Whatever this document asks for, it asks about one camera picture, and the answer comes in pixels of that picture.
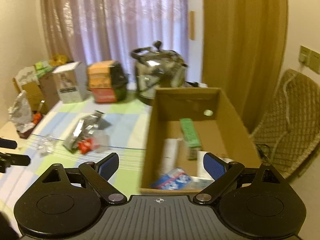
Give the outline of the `small red packet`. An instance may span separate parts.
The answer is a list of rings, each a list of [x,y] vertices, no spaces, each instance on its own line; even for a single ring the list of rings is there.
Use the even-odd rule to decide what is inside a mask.
[[[87,154],[89,151],[93,150],[92,138],[78,142],[78,149],[81,154]]]

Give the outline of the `clear plastic bag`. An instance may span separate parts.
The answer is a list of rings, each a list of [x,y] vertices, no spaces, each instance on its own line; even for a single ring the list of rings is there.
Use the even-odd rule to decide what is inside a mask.
[[[109,150],[110,137],[102,129],[97,129],[92,137],[92,150],[96,153],[103,153]]]

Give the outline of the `crinkled clear wrapper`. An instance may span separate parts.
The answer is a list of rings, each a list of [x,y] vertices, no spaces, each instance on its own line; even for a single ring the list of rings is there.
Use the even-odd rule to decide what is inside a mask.
[[[57,139],[51,135],[42,137],[37,145],[36,152],[39,156],[44,157],[54,153],[57,144]]]

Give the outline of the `green medicine box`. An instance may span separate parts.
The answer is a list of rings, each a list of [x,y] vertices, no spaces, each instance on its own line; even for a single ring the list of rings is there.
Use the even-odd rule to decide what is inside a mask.
[[[201,150],[202,145],[200,137],[195,129],[194,122],[190,118],[180,119],[180,126],[183,133],[184,141],[188,148],[187,159],[196,160],[197,153]]]

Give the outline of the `white blue medicine box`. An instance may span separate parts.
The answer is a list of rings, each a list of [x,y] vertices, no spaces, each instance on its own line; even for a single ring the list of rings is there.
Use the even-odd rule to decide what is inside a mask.
[[[192,178],[187,175],[184,169],[177,167],[160,176],[157,181],[151,184],[151,187],[158,190],[175,191],[185,188],[192,181]]]

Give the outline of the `silver foil pouch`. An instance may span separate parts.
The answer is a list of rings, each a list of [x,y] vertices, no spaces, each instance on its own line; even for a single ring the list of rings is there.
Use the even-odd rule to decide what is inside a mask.
[[[78,147],[78,142],[89,139],[99,128],[103,116],[103,112],[95,110],[94,113],[81,117],[64,140],[62,145],[65,149],[73,152]]]

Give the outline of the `clear packaged white item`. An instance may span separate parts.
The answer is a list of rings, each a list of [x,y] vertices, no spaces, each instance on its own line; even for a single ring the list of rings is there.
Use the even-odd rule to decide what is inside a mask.
[[[168,138],[164,140],[159,174],[164,175],[176,167],[176,160],[182,139]]]

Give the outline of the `white power adapter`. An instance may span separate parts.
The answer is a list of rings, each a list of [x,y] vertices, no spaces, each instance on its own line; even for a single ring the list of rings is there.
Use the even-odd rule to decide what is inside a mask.
[[[205,169],[204,155],[207,152],[199,151],[197,153],[197,174],[193,181],[198,184],[209,185],[212,181],[217,180],[226,172],[226,167],[215,160],[209,160],[209,172]]]

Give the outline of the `dark wooden tray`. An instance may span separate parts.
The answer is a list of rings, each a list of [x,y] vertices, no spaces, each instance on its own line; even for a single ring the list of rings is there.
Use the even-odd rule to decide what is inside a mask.
[[[17,131],[17,134],[19,135],[19,137],[20,137],[21,139],[28,139],[29,136],[32,134],[32,132],[33,132],[34,129],[35,129],[35,128],[33,127],[33,128],[31,128],[31,129],[27,130],[26,132],[23,132],[23,133]]]

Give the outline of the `crumpled foil bag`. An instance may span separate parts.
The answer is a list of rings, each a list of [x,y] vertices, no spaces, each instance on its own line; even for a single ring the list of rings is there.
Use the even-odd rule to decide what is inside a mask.
[[[9,120],[20,133],[25,133],[35,127],[33,123],[33,112],[25,90],[20,92],[13,105],[9,107],[8,114]]]

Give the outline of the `cardboard box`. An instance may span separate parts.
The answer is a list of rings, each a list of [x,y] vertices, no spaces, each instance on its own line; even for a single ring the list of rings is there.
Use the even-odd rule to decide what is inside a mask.
[[[198,190],[158,190],[152,184],[159,178],[165,139],[182,139],[180,119],[193,120],[201,149],[229,158],[246,167],[261,164],[235,108],[219,88],[159,88],[152,104],[140,193],[147,195],[188,194]]]

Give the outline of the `checkered tablecloth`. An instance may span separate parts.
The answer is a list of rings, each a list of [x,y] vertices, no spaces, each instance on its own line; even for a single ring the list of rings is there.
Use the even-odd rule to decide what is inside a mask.
[[[1,137],[17,142],[16,153],[30,157],[28,166],[11,166],[1,174],[1,211],[14,220],[16,201],[52,164],[77,167],[119,155],[119,168],[110,183],[126,196],[139,192],[151,108],[137,99],[97,104],[93,99],[58,103],[22,139],[14,124],[1,128]]]

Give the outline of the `brown cardboard carton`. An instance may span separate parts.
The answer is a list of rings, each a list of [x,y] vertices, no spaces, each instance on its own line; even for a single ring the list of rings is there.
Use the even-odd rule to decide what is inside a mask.
[[[40,102],[44,100],[40,113],[45,115],[60,100],[52,72],[44,74],[44,76],[39,79],[39,84],[37,84],[36,81],[31,81],[29,83],[26,83],[25,85],[22,85],[22,87],[20,88],[15,78],[13,78],[12,81],[18,93],[20,93],[22,90],[26,91],[27,99],[33,112],[36,112],[38,110]]]

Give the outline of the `quilted chair cushion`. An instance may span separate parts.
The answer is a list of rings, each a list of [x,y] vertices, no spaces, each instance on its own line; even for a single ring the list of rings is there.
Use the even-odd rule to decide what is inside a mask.
[[[284,178],[299,173],[319,145],[319,85],[286,70],[251,138]]]

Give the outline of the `green yellow packages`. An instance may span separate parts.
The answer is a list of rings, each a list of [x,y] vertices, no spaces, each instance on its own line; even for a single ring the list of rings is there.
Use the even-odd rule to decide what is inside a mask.
[[[68,56],[56,54],[48,61],[39,61],[34,64],[36,74],[38,77],[43,76],[44,74],[51,72],[56,67],[61,65],[73,62]]]

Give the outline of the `white product box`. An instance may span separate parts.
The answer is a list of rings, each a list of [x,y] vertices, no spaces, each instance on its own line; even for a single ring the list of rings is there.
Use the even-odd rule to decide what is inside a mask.
[[[87,66],[83,62],[61,65],[52,72],[63,104],[78,103],[87,97]]]

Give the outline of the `black orange food bowl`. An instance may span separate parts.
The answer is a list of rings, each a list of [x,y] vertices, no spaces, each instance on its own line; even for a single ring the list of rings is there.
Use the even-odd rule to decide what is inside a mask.
[[[126,99],[128,77],[119,61],[92,64],[87,69],[88,90],[96,103],[114,103]]]

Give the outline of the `steel electric kettle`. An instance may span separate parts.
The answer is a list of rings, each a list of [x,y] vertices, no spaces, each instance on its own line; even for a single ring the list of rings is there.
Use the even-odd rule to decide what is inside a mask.
[[[174,50],[162,48],[156,41],[151,47],[131,51],[135,59],[136,97],[151,105],[157,88],[183,87],[188,65]]]

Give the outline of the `pink curtain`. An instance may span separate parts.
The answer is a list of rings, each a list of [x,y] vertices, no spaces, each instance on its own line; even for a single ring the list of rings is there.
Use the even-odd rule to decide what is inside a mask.
[[[187,0],[40,0],[50,55],[86,64],[117,60],[134,77],[131,51],[161,41],[188,59]]]

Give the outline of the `wooden door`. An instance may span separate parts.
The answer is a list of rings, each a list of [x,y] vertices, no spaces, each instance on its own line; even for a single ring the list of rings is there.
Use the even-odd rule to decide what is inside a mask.
[[[202,81],[227,94],[248,131],[274,94],[283,62],[287,0],[203,0]]]

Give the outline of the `red handled tool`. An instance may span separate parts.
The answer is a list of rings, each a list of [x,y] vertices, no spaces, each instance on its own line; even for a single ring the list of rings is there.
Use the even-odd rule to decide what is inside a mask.
[[[35,125],[37,125],[43,118],[43,115],[41,114],[41,109],[42,109],[44,103],[45,103],[45,100],[41,100],[36,113],[33,115],[33,123]]]

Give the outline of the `wall socket plate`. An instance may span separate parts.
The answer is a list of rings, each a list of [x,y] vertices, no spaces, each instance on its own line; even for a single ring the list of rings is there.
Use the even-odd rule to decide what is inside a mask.
[[[316,74],[320,74],[320,54],[306,48],[305,46],[300,46],[298,61],[309,67]]]

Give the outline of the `wooden wall bar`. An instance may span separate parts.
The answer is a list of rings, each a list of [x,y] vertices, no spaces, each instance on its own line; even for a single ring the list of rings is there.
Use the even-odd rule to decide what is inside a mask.
[[[195,41],[195,11],[189,11],[189,39]]]

